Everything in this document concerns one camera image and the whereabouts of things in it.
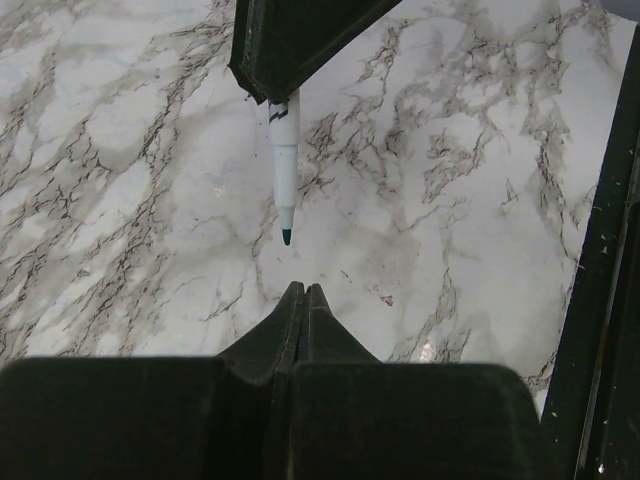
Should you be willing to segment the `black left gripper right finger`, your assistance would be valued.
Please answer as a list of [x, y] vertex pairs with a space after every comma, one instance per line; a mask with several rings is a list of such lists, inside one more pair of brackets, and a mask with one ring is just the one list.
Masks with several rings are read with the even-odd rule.
[[496, 364], [383, 363], [305, 295], [290, 383], [295, 479], [551, 479], [533, 398]]

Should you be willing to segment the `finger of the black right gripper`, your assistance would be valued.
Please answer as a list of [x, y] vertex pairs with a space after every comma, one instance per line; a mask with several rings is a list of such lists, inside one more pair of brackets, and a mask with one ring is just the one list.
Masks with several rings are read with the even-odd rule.
[[273, 1], [275, 25], [261, 72], [267, 100], [284, 100], [342, 48], [394, 8], [395, 1]]
[[267, 97], [268, 81], [261, 72], [275, 25], [273, 1], [238, 0], [235, 6], [229, 62], [238, 85], [260, 105]]

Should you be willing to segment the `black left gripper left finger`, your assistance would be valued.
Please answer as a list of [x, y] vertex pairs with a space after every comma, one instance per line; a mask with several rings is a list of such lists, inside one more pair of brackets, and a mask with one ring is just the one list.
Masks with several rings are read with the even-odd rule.
[[212, 356], [34, 357], [1, 371], [5, 479], [283, 479], [305, 290]]

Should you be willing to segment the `green white marker pen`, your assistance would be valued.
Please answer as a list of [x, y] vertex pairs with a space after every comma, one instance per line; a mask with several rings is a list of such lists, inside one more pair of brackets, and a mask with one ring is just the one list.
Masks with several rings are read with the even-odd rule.
[[291, 244], [299, 185], [300, 93], [270, 103], [269, 140], [274, 160], [274, 203], [283, 242]]

